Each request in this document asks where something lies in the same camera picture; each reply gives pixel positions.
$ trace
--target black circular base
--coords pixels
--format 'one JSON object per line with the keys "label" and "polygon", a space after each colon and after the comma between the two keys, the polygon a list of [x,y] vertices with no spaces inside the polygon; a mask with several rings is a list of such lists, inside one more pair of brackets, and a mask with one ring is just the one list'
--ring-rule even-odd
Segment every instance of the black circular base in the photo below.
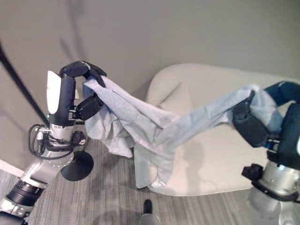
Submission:
{"label": "black circular base", "polygon": [[74,160],[61,171],[61,175],[69,181],[79,181],[86,178],[92,171],[94,160],[85,151],[74,152]]}

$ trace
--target light gray cloth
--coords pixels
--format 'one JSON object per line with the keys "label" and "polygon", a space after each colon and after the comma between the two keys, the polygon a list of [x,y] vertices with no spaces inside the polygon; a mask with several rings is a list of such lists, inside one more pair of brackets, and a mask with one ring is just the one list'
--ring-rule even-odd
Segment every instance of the light gray cloth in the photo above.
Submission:
{"label": "light gray cloth", "polygon": [[134,147],[138,188],[154,181],[166,184],[176,147],[220,123],[231,124],[231,108],[249,97],[251,90],[255,91],[251,110],[270,131],[278,131],[283,119],[273,99],[256,85],[230,92],[180,118],[132,97],[106,77],[103,80],[106,88],[94,79],[84,84],[85,98],[92,90],[105,104],[85,122],[86,130],[90,138],[101,140],[113,154],[130,158],[130,148]]}

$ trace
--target robotic arm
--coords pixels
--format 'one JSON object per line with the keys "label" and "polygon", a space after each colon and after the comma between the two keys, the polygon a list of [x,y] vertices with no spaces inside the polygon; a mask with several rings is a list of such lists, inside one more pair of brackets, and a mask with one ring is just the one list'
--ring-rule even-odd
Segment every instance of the robotic arm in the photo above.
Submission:
{"label": "robotic arm", "polygon": [[278,106],[293,101],[281,125],[280,133],[271,133],[250,110],[254,95],[233,109],[233,124],[252,147],[267,148],[268,163],[252,164],[242,175],[252,181],[250,204],[262,214],[271,214],[281,205],[280,225],[293,225],[292,202],[297,202],[300,180],[300,85],[280,82],[265,89]]}
{"label": "robotic arm", "polygon": [[[37,159],[2,200],[0,200],[1,225],[25,225],[24,220],[32,211],[43,190],[61,172],[67,180],[77,181],[85,178],[93,168],[93,160],[86,152],[74,152],[76,146],[85,144],[82,132],[74,131],[76,119],[87,120],[96,114],[103,102],[93,95],[78,106],[74,106],[75,78],[90,76],[103,87],[101,76],[106,73],[87,62],[72,63],[55,74],[48,72],[47,104],[49,124],[34,125],[33,142],[29,139],[29,149]],[[297,182],[300,178],[300,85],[281,82],[265,89],[282,105],[291,100],[281,126],[281,132],[272,134],[250,110],[254,92],[233,108],[233,125],[241,136],[253,147],[268,149],[268,164],[265,169],[252,164],[244,167],[242,175],[252,181],[250,202],[258,211],[272,212],[278,201],[294,202],[299,197]],[[76,162],[84,159],[87,164],[76,170]]]}
{"label": "robotic arm", "polygon": [[[74,106],[75,78],[90,76],[103,87],[101,76],[106,73],[87,62],[78,61],[63,69],[57,75],[48,71],[47,104],[49,126],[34,125],[33,142],[29,138],[29,149],[37,159],[26,169],[13,189],[0,200],[1,225],[25,225],[24,220],[32,211],[35,202],[43,190],[61,172],[71,181],[82,180],[93,168],[93,160],[86,152],[75,152],[76,146],[85,144],[85,136],[81,131],[74,131],[76,119],[87,120],[97,113],[103,102],[96,96],[85,99],[77,107]],[[84,168],[74,171],[78,161],[87,162]]]}

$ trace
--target black pole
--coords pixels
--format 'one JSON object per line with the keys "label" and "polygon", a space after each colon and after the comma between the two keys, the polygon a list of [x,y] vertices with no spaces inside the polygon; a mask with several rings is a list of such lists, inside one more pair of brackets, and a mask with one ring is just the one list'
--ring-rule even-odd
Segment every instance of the black pole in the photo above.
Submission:
{"label": "black pole", "polygon": [[15,71],[14,67],[11,65],[11,63],[8,61],[8,58],[6,57],[2,45],[0,43],[0,61],[2,62],[4,68],[9,73],[10,77],[13,79],[15,84],[18,86],[24,97],[27,99],[28,103],[31,105],[31,107],[34,109],[34,111],[38,114],[40,119],[44,122],[44,124],[49,127],[49,121],[45,117],[43,111],[40,109],[40,107],[37,105],[36,101],[32,97],[32,95],[29,93],[28,89],[20,79],[19,75]]}

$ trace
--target carpeted floor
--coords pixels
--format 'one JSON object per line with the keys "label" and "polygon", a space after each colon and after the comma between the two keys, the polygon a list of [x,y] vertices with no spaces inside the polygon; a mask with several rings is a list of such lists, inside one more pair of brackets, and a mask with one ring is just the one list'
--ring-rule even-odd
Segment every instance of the carpeted floor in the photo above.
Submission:
{"label": "carpeted floor", "polygon": [[[112,155],[95,140],[89,141],[86,151],[94,158],[92,173],[79,182],[59,174],[38,200],[29,225],[137,225],[146,199],[152,200],[163,225],[252,225],[247,190],[198,197],[138,190],[133,159]],[[4,195],[15,178],[0,172],[0,179]],[[300,214],[298,206],[295,211]]]}

